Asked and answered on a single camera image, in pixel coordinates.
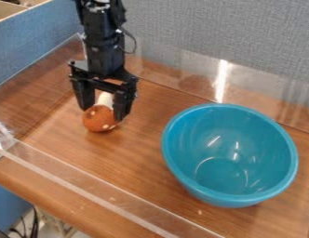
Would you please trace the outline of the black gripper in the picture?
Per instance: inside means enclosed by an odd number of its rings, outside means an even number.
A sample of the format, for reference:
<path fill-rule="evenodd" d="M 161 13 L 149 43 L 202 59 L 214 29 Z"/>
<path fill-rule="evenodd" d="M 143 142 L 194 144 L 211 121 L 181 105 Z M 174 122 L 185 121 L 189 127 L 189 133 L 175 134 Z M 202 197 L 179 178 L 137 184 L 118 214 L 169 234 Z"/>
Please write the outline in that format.
<path fill-rule="evenodd" d="M 125 46 L 83 45 L 85 59 L 71 60 L 70 81 L 79 107 L 86 111 L 95 104 L 95 90 L 115 94 L 114 114 L 121 122 L 130 114 L 137 98 L 137 76 L 125 68 Z"/>

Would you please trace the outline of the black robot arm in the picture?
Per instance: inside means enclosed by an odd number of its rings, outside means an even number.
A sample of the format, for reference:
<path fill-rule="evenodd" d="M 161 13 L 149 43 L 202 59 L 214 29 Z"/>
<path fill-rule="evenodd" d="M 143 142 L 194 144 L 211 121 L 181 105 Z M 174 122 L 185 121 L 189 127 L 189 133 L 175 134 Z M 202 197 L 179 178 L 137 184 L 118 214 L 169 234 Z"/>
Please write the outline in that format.
<path fill-rule="evenodd" d="M 74 0 L 81 19 L 86 58 L 71 60 L 70 81 L 79 107 L 86 111 L 95 104 L 95 90 L 114 95 L 114 116 L 122 121 L 137 98 L 138 78 L 125 69 L 125 36 L 134 36 L 122 27 L 126 9 L 121 0 Z"/>

